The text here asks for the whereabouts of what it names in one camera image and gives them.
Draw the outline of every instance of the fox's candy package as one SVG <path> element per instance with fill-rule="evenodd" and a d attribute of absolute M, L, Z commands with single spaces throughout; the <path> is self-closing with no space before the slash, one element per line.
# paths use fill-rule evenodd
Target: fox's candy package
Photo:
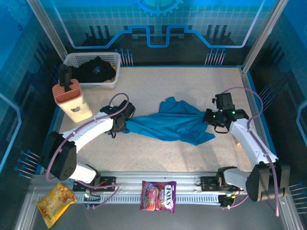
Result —
<path fill-rule="evenodd" d="M 59 182 L 42 200 L 36 203 L 36 206 L 42 213 L 47 227 L 51 228 L 68 206 L 74 202 L 76 202 L 76 197 L 72 191 Z"/>
<path fill-rule="evenodd" d="M 143 181 L 140 210 L 170 210 L 175 212 L 176 181 Z"/>

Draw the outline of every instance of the black fabric in basket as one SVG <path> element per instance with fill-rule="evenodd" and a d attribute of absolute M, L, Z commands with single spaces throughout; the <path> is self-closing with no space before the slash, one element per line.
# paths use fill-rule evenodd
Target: black fabric in basket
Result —
<path fill-rule="evenodd" d="M 97 83 L 111 80 L 115 77 L 116 71 L 111 64 L 103 61 L 99 56 L 94 60 L 85 62 L 78 68 L 72 67 L 72 78 L 79 83 Z"/>

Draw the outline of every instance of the blue fabric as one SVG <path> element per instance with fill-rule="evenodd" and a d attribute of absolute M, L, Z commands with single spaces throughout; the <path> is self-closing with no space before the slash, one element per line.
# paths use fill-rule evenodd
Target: blue fabric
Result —
<path fill-rule="evenodd" d="M 177 102 L 174 97 L 161 102 L 159 113 L 133 117 L 126 122 L 127 133 L 133 132 L 164 141 L 181 140 L 199 145 L 213 139 L 214 134 L 206 133 L 203 123 L 205 112 L 201 112 L 185 101 Z"/>

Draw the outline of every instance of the plastic basket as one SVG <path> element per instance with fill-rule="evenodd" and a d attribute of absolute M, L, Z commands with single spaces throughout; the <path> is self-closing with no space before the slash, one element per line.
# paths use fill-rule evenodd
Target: plastic basket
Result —
<path fill-rule="evenodd" d="M 101 86 L 103 88 L 114 89 L 116 82 L 118 81 L 119 69 L 120 69 L 120 54 L 111 52 L 93 52 L 93 53 L 71 53 L 68 54 L 64 60 L 64 64 L 67 66 L 79 67 L 81 64 L 95 59 L 99 56 L 103 61 L 110 62 L 117 66 L 115 80 L 113 82 L 93 82 L 93 83 L 80 83 L 82 88 L 88 88 L 92 86 Z"/>

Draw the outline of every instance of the beige table surface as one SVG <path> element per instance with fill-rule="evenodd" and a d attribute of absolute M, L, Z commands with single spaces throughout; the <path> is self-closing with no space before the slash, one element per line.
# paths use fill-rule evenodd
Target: beige table surface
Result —
<path fill-rule="evenodd" d="M 134 116 L 144 116 L 157 113 L 160 102 L 171 96 L 205 111 L 212 108 L 212 98 L 216 94 L 234 86 L 243 86 L 238 68 L 121 68 L 114 90 L 94 87 L 83 89 L 83 94 L 96 114 L 108 105 L 114 94 L 125 92 L 136 107 Z M 236 108 L 244 109 L 250 116 L 245 92 L 234 90 L 232 97 Z M 116 98 L 113 105 L 119 105 L 124 99 L 124 96 Z M 70 130 L 81 123 L 73 123 L 65 115 L 60 131 Z M 214 133 L 213 127 L 209 126 L 207 132 Z M 193 146 L 135 133 L 118 133 L 115 139 L 101 134 L 79 151 L 77 160 L 108 171 L 216 171 L 225 166 L 251 170 L 246 154 L 235 144 L 230 133 L 215 136 L 206 143 Z"/>

